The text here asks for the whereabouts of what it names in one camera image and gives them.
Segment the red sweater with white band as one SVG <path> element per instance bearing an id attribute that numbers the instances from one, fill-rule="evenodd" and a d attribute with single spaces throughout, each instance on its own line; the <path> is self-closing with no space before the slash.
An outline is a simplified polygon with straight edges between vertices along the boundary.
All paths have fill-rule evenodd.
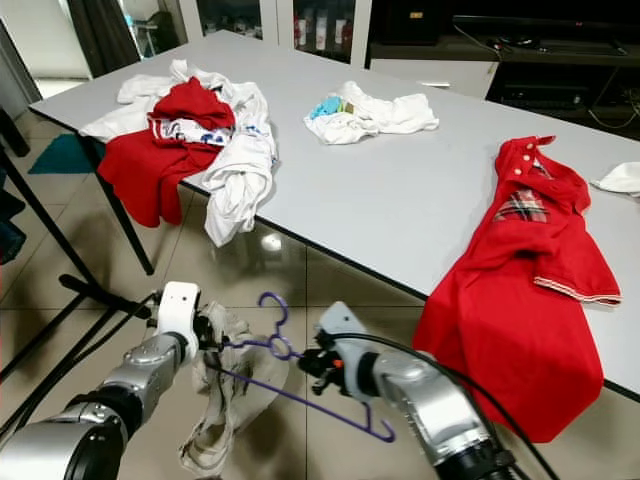
<path id="1" fill-rule="evenodd" d="M 236 114 L 200 79 L 175 84 L 143 115 L 141 131 L 110 140 L 99 166 L 142 227 L 182 223 L 178 184 L 210 168 L 230 142 Z"/>

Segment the red polo shirt plaid trim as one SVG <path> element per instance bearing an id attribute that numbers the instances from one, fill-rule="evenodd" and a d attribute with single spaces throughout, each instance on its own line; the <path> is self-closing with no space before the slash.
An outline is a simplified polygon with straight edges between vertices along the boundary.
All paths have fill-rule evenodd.
<path id="1" fill-rule="evenodd" d="M 586 227 L 588 183 L 544 154 L 549 142 L 500 146 L 492 205 L 413 335 L 413 348 L 492 394 L 481 404 L 490 420 L 520 426 L 535 443 L 553 442 L 602 393 L 585 307 L 622 301 Z"/>

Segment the white long-sleeve shirt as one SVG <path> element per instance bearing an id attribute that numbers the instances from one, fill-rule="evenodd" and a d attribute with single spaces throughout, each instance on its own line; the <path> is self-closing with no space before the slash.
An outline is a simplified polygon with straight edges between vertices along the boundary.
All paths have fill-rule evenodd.
<path id="1" fill-rule="evenodd" d="M 175 84 L 187 82 L 192 76 L 211 88 L 236 114 L 230 142 L 214 164 L 205 172 L 183 179 L 191 180 L 209 195 L 205 230 L 210 241 L 221 247 L 236 234 L 252 230 L 256 212 L 273 187 L 276 141 L 270 127 L 268 101 L 256 83 L 232 82 L 223 74 L 205 72 L 183 59 L 174 60 L 168 76 L 129 78 L 116 95 L 119 108 L 84 125 L 79 132 L 101 140 L 106 147 L 120 134 L 141 131 L 143 115 Z"/>

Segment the teal floor mat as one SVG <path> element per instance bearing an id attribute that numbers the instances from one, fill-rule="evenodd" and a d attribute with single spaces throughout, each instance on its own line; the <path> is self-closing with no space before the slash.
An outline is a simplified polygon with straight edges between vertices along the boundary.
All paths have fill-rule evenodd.
<path id="1" fill-rule="evenodd" d="M 28 174 L 88 174 L 93 166 L 84 154 L 77 134 L 60 134 L 36 157 Z"/>

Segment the black low TV bench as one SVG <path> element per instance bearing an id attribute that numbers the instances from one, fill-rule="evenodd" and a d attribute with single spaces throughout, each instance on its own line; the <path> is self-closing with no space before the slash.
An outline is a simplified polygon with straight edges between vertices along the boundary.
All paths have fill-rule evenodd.
<path id="1" fill-rule="evenodd" d="M 640 24 L 470 13 L 451 23 L 498 61 L 486 99 L 640 140 Z"/>

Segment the black table leg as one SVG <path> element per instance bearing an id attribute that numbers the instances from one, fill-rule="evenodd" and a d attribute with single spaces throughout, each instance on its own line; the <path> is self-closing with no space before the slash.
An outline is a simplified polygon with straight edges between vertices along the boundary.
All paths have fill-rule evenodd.
<path id="1" fill-rule="evenodd" d="M 150 257 L 148 257 L 140 237 L 137 236 L 136 229 L 133 228 L 133 221 L 129 219 L 122 202 L 120 202 L 119 198 L 115 196 L 114 188 L 110 186 L 108 180 L 102 177 L 99 172 L 102 157 L 102 154 L 99 151 L 101 143 L 96 141 L 95 138 L 86 136 L 86 134 L 77 133 L 76 138 L 84 157 L 86 157 L 87 163 L 90 164 L 93 178 L 99 182 L 101 191 L 104 193 L 106 200 L 108 200 L 108 205 L 110 206 L 111 211 L 113 211 L 120 228 L 122 228 L 122 232 L 124 233 L 125 239 L 128 241 L 129 247 L 132 248 L 134 256 L 137 257 L 137 260 L 140 262 L 140 266 L 143 271 L 145 271 L 146 275 L 151 276 L 152 274 L 155 274 L 155 266 L 152 265 Z"/>

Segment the glass balcony door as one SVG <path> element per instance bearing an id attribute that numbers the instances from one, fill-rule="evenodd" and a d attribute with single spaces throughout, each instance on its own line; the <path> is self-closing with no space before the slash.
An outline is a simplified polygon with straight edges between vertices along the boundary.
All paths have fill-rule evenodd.
<path id="1" fill-rule="evenodd" d="M 91 81 L 67 0 L 0 0 L 0 17 L 44 99 Z"/>

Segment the purple plastic clothes hanger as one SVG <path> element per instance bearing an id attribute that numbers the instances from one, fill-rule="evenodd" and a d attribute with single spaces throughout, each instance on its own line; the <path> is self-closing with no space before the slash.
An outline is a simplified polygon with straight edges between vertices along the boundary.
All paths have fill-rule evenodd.
<path id="1" fill-rule="evenodd" d="M 227 351 L 227 349 L 238 352 L 242 351 L 242 349 L 246 347 L 250 347 L 251 349 L 261 349 L 261 351 L 268 353 L 269 357 L 282 361 L 285 365 L 285 369 L 296 366 L 297 362 L 301 361 L 302 358 L 305 357 L 303 353 L 296 351 L 291 340 L 283 335 L 284 325 L 288 323 L 289 316 L 291 316 L 288 303 L 285 302 L 279 294 L 275 294 L 270 291 L 262 292 L 257 303 L 259 303 L 259 307 L 262 307 L 268 300 L 273 301 L 280 310 L 280 319 L 276 320 L 274 323 L 273 334 L 266 335 L 262 340 L 230 340 L 228 337 L 224 337 L 219 340 L 219 342 L 215 343 L 215 347 L 212 351 L 206 351 L 204 356 L 202 356 L 202 362 L 204 362 L 206 369 L 215 370 L 216 372 L 220 372 L 220 374 L 232 376 L 234 379 L 246 381 L 247 384 L 271 390 L 271 392 L 278 393 L 279 396 L 283 396 L 289 399 L 289 401 L 305 404 L 305 406 L 307 408 L 311 408 L 311 410 L 324 413 L 324 415 L 343 422 L 343 424 L 351 426 L 351 428 L 355 428 L 358 431 L 362 431 L 362 433 L 369 434 L 372 438 L 380 440 L 380 442 L 393 443 L 394 440 L 397 439 L 396 431 L 394 431 L 392 425 L 390 425 L 387 420 L 380 420 L 381 431 L 375 429 L 376 424 L 374 422 L 374 417 L 372 417 L 372 407 L 369 403 L 365 403 L 364 406 L 364 422 L 356 422 L 353 419 L 349 419 L 349 417 L 339 415 L 338 412 L 329 410 L 328 407 L 312 402 L 310 399 L 302 396 L 296 396 L 296 394 L 289 393 L 288 390 L 274 387 L 274 385 L 268 383 L 268 381 L 252 379 L 250 375 L 239 374 L 239 372 L 234 372 L 233 370 L 229 370 L 228 367 L 221 365 L 221 352 Z"/>

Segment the dark grey curtain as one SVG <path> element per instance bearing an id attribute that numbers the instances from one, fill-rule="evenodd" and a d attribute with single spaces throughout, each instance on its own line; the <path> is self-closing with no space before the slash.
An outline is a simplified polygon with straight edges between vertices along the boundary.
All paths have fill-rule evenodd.
<path id="1" fill-rule="evenodd" d="M 140 61 L 118 0 L 67 0 L 67 5 L 93 78 Z"/>

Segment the white cabinet with glass doors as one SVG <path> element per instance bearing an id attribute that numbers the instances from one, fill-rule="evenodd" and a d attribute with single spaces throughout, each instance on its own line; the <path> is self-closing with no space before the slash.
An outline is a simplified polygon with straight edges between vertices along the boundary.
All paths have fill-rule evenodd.
<path id="1" fill-rule="evenodd" d="M 372 0 L 173 0 L 180 37 L 218 31 L 369 68 Z"/>

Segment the clothes rack frame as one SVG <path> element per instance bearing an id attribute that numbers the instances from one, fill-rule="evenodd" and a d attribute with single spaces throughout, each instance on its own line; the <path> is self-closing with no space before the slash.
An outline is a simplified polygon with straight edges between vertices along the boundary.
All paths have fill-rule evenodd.
<path id="1" fill-rule="evenodd" d="M 40 198 L 32 191 L 29 184 L 24 179 L 23 174 L 20 173 L 20 169 L 17 165 L 10 160 L 10 157 L 6 155 L 4 150 L 1 150 L 0 165 L 3 168 L 5 179 L 9 184 L 13 184 L 18 189 L 20 197 L 26 202 L 26 206 L 31 209 L 33 214 L 37 216 L 37 219 L 44 224 L 47 233 L 50 234 L 52 239 L 59 244 L 60 250 L 64 255 L 68 257 L 72 262 L 74 268 L 79 273 L 79 278 L 73 275 L 61 275 L 59 276 L 59 282 L 64 285 L 69 291 L 76 292 L 76 303 L 82 300 L 93 300 L 97 303 L 101 303 L 102 306 L 111 308 L 111 310 L 127 310 L 127 308 L 133 308 L 136 306 L 136 302 L 124 300 L 119 294 L 114 294 L 106 291 L 102 288 L 100 283 L 97 282 L 95 276 L 88 269 L 86 262 L 79 256 L 76 251 L 76 247 L 65 236 L 63 230 L 56 224 L 56 221 L 51 218 L 49 211 L 41 204 Z"/>

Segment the white drawer unit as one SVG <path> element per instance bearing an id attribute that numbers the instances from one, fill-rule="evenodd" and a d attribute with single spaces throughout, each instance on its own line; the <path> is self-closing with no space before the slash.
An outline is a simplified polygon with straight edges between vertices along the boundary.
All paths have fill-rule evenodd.
<path id="1" fill-rule="evenodd" d="M 497 73 L 498 61 L 378 59 L 370 61 L 374 72 L 425 86 L 485 99 Z"/>

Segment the tall black cabinet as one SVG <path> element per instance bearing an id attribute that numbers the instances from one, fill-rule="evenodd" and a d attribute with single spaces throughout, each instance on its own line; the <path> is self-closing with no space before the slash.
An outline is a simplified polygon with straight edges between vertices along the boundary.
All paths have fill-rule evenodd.
<path id="1" fill-rule="evenodd" d="M 463 41 L 495 55 L 640 50 L 640 0 L 374 0 L 372 41 L 440 46 Z"/>

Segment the cream denim jacket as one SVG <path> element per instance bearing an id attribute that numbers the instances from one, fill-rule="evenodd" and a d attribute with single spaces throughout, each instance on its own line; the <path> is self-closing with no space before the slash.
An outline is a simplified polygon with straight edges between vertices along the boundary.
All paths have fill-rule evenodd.
<path id="1" fill-rule="evenodd" d="M 289 366 L 266 348 L 202 349 L 195 387 L 207 410 L 180 448 L 182 466 L 197 480 L 221 480 L 236 435 L 274 401 L 269 387 L 283 387 L 288 375 Z"/>

